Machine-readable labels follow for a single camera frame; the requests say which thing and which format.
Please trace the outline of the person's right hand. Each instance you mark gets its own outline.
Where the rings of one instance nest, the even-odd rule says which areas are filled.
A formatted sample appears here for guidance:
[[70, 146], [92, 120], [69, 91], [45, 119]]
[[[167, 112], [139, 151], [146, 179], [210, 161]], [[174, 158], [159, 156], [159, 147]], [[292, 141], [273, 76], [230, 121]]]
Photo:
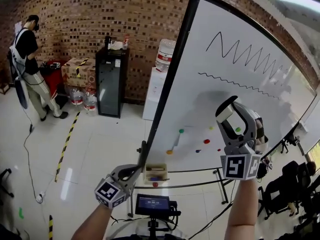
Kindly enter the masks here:
[[255, 151], [259, 153], [265, 153], [269, 146], [269, 139], [267, 136], [263, 135], [256, 139]]

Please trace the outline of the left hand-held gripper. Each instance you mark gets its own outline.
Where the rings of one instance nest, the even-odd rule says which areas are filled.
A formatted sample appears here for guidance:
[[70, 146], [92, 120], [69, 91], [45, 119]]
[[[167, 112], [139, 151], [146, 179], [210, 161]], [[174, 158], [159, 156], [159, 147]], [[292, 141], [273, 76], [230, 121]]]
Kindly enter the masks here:
[[143, 168], [137, 164], [117, 166], [105, 178], [102, 178], [94, 190], [96, 199], [107, 208], [115, 208], [124, 203]]

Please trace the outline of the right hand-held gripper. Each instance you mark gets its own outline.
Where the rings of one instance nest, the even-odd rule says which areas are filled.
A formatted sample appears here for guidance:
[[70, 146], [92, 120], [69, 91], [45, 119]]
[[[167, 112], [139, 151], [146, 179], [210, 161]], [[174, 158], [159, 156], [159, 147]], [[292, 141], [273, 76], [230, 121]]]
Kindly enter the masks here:
[[225, 155], [220, 157], [223, 175], [228, 180], [252, 180], [257, 177], [264, 154], [256, 152], [256, 139], [265, 135], [263, 120], [239, 102], [234, 101], [232, 107], [245, 123], [245, 130], [238, 135], [227, 120], [217, 122], [226, 145]]

